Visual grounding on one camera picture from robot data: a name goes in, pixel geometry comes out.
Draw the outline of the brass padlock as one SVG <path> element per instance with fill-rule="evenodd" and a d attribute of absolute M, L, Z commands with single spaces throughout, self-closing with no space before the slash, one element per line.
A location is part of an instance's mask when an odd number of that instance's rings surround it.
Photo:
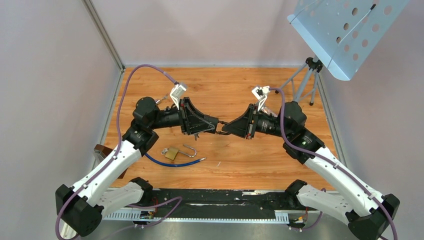
<path fill-rule="evenodd" d="M 185 148 L 187 148 L 187 149 L 189 149 L 189 150 L 191 150 L 191 153 L 184 152 L 184 151 L 181 151 L 181 150 L 180 150 L 179 148 L 177 148 L 177 147 L 170 146 L 170 147 L 168 147 L 168 148 L 164 148 L 164 149 L 161 151 L 161 154 L 162 154 L 165 158 L 167 158 L 167 159 L 169 159 L 169 160 L 171 160 L 171 161 L 174 161 L 174 160 L 176 159 L 176 157 L 177 157 L 177 155 L 178 155 L 178 154 L 180 154 L 180 155 L 184 155 L 184 156 L 187 156 L 187 157 L 189 157 L 189 158 L 194 158 L 194 157 L 197 155 L 197 150 L 196 150 L 195 148 L 193 148 L 193 147 L 191 147 L 191 146 L 189 146 L 189 145 L 187 145 L 187 144 L 183 144 L 182 146 L 183 146 L 183 147 L 185 147 Z"/>

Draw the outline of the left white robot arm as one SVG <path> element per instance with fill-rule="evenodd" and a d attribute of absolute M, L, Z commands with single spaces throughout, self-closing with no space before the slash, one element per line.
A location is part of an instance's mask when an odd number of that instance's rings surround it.
<path fill-rule="evenodd" d="M 154 146 L 159 136 L 155 129 L 181 127 L 186 135 L 217 131 L 219 119 L 197 110 L 189 97 L 161 110 L 151 97 L 138 100 L 133 120 L 126 133 L 110 154 L 90 173 L 68 187 L 61 185 L 55 192 L 57 221 L 64 221 L 78 237 L 90 235 L 109 214 L 132 204 L 149 206 L 153 187 L 136 177 L 113 191 L 108 187 L 133 163 Z"/>

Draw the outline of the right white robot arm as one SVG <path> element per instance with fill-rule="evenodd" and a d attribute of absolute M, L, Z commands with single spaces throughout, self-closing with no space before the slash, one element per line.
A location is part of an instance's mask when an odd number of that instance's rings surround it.
<path fill-rule="evenodd" d="M 321 211 L 348 226 L 359 240 L 379 240 L 393 227 L 400 200 L 382 194 L 355 176 L 324 142 L 309 131 L 307 117 L 295 101 L 287 102 L 278 116 L 261 112 L 250 104 L 243 115 L 225 124 L 223 130 L 251 139 L 255 133 L 281 137 L 286 153 L 323 177 L 336 190 L 330 194 L 303 180 L 295 180 L 286 189 L 286 204 L 292 209 L 305 206 Z"/>

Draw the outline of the small black padlock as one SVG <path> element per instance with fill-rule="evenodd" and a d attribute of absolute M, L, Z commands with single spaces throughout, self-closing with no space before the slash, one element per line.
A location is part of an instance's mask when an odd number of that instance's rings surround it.
<path fill-rule="evenodd" d="M 218 120 L 218 126 L 220 127 L 220 128 L 217 128 L 216 129 L 216 131 L 215 131 L 215 133 L 216 134 L 218 134 L 218 135 L 222 135 L 222 136 L 228 136 L 228 135 L 230 135 L 231 133 L 230 132 L 228 132 L 228 131 L 225 131 L 224 130 L 224 127 L 227 125 L 228 123 L 227 122 L 225 122 L 225 121 L 223 121 L 223 120 Z"/>

